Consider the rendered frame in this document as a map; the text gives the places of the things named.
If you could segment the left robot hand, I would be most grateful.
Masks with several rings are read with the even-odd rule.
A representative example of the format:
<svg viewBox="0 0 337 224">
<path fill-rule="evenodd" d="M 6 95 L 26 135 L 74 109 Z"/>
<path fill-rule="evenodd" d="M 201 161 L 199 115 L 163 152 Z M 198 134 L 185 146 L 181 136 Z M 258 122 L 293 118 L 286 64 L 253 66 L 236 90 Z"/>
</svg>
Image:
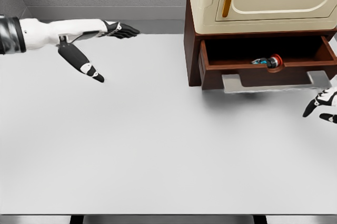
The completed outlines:
<svg viewBox="0 0 337 224">
<path fill-rule="evenodd" d="M 104 77 L 98 73 L 84 53 L 74 42 L 93 37 L 116 37 L 118 39 L 132 38 L 141 32 L 136 28 L 121 22 L 104 21 L 101 19 L 72 19 L 56 21 L 49 24 L 53 37 L 58 37 L 58 53 L 80 73 L 103 83 Z"/>
</svg>

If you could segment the cream cabinet with door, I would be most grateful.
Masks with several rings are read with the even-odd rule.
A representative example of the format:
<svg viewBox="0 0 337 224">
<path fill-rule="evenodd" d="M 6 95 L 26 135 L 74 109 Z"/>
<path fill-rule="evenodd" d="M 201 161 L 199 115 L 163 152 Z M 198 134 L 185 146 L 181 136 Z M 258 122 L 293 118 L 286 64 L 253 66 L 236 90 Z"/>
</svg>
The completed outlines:
<svg viewBox="0 0 337 224">
<path fill-rule="evenodd" d="M 224 0 L 190 1 L 195 29 L 202 34 L 337 27 L 337 0 L 232 0 L 226 18 Z"/>
</svg>

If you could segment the dark brown wooden cabinet base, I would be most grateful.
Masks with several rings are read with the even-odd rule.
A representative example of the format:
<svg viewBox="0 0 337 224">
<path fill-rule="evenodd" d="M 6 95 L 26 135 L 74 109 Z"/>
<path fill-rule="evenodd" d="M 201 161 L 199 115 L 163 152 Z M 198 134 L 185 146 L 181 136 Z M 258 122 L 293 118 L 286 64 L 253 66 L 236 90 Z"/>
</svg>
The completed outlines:
<svg viewBox="0 0 337 224">
<path fill-rule="evenodd" d="M 212 39 L 237 39 L 237 38 L 256 38 L 256 37 L 295 37 L 295 36 L 325 36 L 328 42 L 337 33 L 337 28 L 334 29 L 310 29 L 310 30 L 295 30 L 295 31 L 279 31 L 279 32 L 212 32 L 210 34 L 202 34 L 195 29 L 194 16 L 191 9 L 191 1 L 186 0 L 186 12 L 185 12 L 185 27 L 184 27 L 184 49 L 185 49 L 185 60 L 187 68 L 188 83 L 190 86 L 200 86 L 201 87 L 201 75 L 199 67 L 199 53 L 200 44 L 203 40 Z M 308 71 L 307 75 L 309 78 L 310 72 L 323 72 L 323 70 Z M 224 76 L 240 76 L 238 74 L 227 74 Z"/>
</svg>

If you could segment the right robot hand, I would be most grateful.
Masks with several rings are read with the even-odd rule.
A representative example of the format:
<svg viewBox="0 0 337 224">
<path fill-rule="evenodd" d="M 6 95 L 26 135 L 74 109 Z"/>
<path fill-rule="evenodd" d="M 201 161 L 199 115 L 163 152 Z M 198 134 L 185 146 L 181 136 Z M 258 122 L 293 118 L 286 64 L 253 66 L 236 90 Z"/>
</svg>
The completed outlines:
<svg viewBox="0 0 337 224">
<path fill-rule="evenodd" d="M 337 75 L 333 77 L 332 87 L 319 92 L 306 106 L 302 117 L 306 118 L 321 106 L 337 108 Z M 319 118 L 337 125 L 337 114 L 321 113 Z"/>
</svg>

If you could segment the red and black push-button switch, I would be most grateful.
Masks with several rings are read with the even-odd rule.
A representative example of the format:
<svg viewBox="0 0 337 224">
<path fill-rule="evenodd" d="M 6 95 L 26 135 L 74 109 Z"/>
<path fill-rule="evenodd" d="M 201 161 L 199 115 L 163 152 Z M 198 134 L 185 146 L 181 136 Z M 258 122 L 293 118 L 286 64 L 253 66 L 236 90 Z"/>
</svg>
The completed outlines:
<svg viewBox="0 0 337 224">
<path fill-rule="evenodd" d="M 267 68 L 277 68 L 283 64 L 283 60 L 280 55 L 272 54 L 269 58 L 258 58 L 251 61 L 253 65 L 265 64 Z"/>
</svg>

